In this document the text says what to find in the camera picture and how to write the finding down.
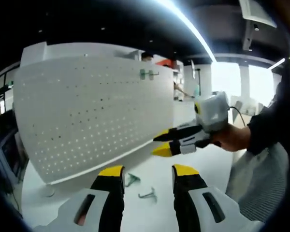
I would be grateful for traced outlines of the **person's right hand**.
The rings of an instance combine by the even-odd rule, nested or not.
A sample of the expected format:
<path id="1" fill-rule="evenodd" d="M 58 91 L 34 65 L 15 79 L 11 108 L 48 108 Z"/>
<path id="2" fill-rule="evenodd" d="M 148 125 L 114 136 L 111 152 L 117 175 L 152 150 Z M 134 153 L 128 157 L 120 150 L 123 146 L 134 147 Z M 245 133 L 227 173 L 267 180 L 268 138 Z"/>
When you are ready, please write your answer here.
<path id="1" fill-rule="evenodd" d="M 251 131 L 248 126 L 243 128 L 228 124 L 222 130 L 211 136 L 211 143 L 230 152 L 247 149 L 250 143 Z"/>

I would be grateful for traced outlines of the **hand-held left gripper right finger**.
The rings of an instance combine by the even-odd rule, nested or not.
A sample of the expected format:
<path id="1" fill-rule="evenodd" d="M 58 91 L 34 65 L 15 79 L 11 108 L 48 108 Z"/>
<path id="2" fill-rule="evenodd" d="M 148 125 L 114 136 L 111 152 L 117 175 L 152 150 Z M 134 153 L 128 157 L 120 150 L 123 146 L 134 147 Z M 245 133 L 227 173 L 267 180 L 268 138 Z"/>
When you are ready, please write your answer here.
<path id="1" fill-rule="evenodd" d="M 214 186 L 208 186 L 192 167 L 175 164 L 174 209 L 181 232 L 258 232 L 263 222 L 241 214 L 239 205 Z"/>

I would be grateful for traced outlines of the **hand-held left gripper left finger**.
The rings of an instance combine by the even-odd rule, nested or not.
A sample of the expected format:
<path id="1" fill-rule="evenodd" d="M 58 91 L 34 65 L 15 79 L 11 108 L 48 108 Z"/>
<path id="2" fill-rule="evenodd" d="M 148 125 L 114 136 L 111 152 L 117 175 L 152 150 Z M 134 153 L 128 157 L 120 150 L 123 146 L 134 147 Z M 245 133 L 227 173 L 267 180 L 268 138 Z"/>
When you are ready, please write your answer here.
<path id="1" fill-rule="evenodd" d="M 124 166 L 106 168 L 91 187 L 63 203 L 58 216 L 35 232 L 119 232 L 124 211 Z"/>

